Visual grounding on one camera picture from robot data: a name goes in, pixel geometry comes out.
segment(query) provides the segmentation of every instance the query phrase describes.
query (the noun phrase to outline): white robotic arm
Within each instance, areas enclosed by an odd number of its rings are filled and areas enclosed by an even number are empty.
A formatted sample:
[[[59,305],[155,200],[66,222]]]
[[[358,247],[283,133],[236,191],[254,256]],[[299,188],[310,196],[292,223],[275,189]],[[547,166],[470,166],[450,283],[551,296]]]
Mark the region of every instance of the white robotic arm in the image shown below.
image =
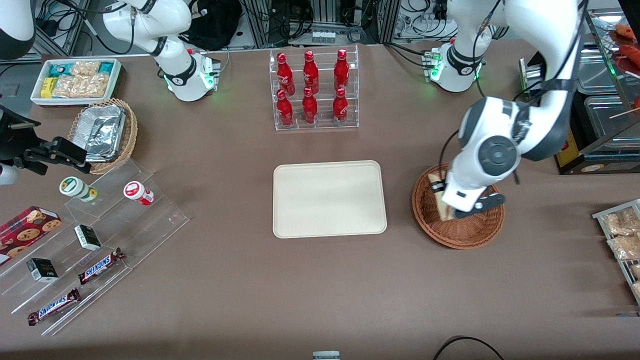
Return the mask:
[[[212,60],[191,54],[177,34],[191,25],[191,11],[183,0],[126,0],[127,6],[102,16],[107,30],[154,57],[164,72],[169,89],[182,101],[195,101],[215,90],[217,79]],[[110,6],[119,7],[120,3]],[[88,22],[92,32],[95,30]]]
[[[466,19],[456,10],[463,11],[464,16],[479,3],[485,9],[488,7],[483,12],[487,14],[495,1],[449,0],[449,13],[456,23],[465,24]],[[473,26],[477,24],[479,28],[482,21],[473,16]],[[496,8],[492,23],[494,19],[497,25],[508,25],[544,57],[545,93],[539,106],[486,97],[467,111],[458,133],[462,150],[451,163],[442,195],[445,203],[463,212],[474,208],[481,211],[483,205],[477,200],[487,186],[510,175],[521,157],[539,161],[552,156],[568,134],[572,79],[581,46],[577,40],[581,20],[577,0],[506,0]],[[478,28],[475,33],[466,31],[464,39],[458,36],[451,47],[442,51],[437,83],[443,88],[463,91],[472,84],[475,69],[490,41],[486,33],[481,34],[473,59]]]

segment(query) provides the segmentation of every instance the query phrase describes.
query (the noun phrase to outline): coca-cola bottle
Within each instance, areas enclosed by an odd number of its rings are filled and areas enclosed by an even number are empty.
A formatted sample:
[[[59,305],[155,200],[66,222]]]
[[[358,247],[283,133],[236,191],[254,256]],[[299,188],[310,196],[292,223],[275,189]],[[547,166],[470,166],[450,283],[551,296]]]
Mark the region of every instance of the coca-cola bottle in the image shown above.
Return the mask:
[[[288,96],[293,96],[296,93],[296,86],[293,85],[293,71],[287,63],[287,56],[284,53],[278,53],[276,55],[278,60],[278,82],[280,88],[287,92]]]
[[[335,92],[333,100],[333,123],[336,126],[343,126],[347,122],[347,106],[349,103],[344,97],[344,88],[339,88]]]
[[[333,68],[333,87],[338,90],[340,87],[347,88],[349,85],[349,64],[347,63],[347,51],[338,50],[338,61]]]
[[[276,107],[278,108],[278,115],[280,116],[280,122],[284,127],[292,127],[293,126],[293,108],[291,107],[291,103],[287,99],[287,94],[282,89],[278,89],[276,92],[276,96],[278,96],[278,102],[276,102]]]
[[[302,108],[305,111],[305,121],[307,124],[315,124],[318,118],[318,102],[314,97],[313,90],[309,86],[305,88],[305,98],[302,99]]]
[[[305,86],[310,87],[314,94],[317,94],[320,91],[318,65],[314,61],[314,52],[311,50],[305,51],[305,67],[302,73],[305,75]]]

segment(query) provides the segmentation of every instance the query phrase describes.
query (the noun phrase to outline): clear acrylic rack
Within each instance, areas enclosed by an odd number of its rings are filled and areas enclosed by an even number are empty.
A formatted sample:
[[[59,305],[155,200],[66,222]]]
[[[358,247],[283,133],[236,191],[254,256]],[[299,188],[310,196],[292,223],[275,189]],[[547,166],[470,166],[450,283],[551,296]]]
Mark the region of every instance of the clear acrylic rack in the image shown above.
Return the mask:
[[[313,130],[313,129],[344,129],[349,127],[358,127],[360,125],[360,109],[358,107],[360,91],[360,83],[358,81],[358,47],[357,46],[330,46],[330,47],[314,47],[314,59],[318,65],[318,73],[320,80],[320,91],[315,95],[318,103],[318,120],[314,125],[307,124],[304,119],[302,110],[302,99],[304,98],[303,89],[305,88],[304,76],[302,69],[305,66],[305,51],[308,49],[289,48],[271,50],[269,53],[269,78],[271,80],[271,102],[273,103],[273,119],[276,130]],[[333,67],[337,60],[339,49],[347,51],[347,62],[349,63],[349,85],[346,90],[346,99],[349,103],[347,107],[347,121],[343,126],[336,126],[333,123],[333,100],[335,98],[335,89],[333,87]],[[293,83],[296,87],[296,93],[289,97],[293,106],[292,127],[284,127],[278,116],[278,108],[276,102],[276,91],[280,88],[278,83],[278,62],[275,57],[278,53],[284,53],[287,56],[287,63],[293,71]]]
[[[149,206],[126,199],[122,189],[129,181],[139,181],[153,191],[155,199]],[[57,214],[62,225],[48,238],[20,253],[0,268],[0,291],[12,314],[24,319],[51,302],[77,288],[82,301],[48,316],[33,327],[41,335],[53,335],[131,272],[151,252],[189,221],[177,205],[153,182],[152,174],[129,159],[91,184],[98,190],[92,202],[69,200]],[[89,251],[80,246],[74,227],[91,226],[102,248]],[[78,274],[96,264],[120,247],[125,258],[84,285]],[[27,269],[31,258],[49,259],[59,279],[50,284],[36,282]]]

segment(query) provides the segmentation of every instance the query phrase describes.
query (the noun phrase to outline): yellow package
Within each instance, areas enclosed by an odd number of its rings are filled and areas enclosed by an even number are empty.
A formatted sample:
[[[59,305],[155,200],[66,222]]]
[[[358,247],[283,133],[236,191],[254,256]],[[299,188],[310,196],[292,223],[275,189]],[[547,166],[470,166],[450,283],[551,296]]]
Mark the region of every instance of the yellow package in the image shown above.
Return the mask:
[[[43,99],[50,99],[53,88],[56,87],[58,78],[44,78],[42,82],[42,89],[40,90],[40,97]]]

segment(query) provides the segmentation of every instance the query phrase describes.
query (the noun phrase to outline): table surface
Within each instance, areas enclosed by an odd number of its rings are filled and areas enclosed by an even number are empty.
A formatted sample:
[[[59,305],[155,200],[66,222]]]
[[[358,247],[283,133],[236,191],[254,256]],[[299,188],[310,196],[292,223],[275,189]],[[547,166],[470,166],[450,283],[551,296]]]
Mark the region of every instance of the table surface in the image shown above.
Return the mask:
[[[118,96],[140,123],[133,158],[191,221],[53,337],[0,302],[2,358],[297,360],[335,349],[345,360],[424,359],[455,335],[507,359],[639,358],[640,320],[614,317],[637,307],[590,214],[638,198],[640,175],[559,176],[552,159],[523,161],[520,186],[499,183],[508,201],[498,237],[445,248],[417,225],[410,195],[479,94],[425,84],[420,68],[380,45],[359,51],[360,128],[330,133],[273,129],[268,51],[232,53],[220,90],[193,103],[167,91],[152,58],[121,58]],[[520,40],[495,42],[483,90],[511,98],[518,59],[533,53]],[[51,138],[66,135],[77,112],[34,106],[31,117]],[[380,164],[387,230],[276,238],[273,170],[349,160]],[[23,171],[0,188],[0,219],[60,207],[67,175],[77,172]],[[458,343],[445,357],[492,355]]]

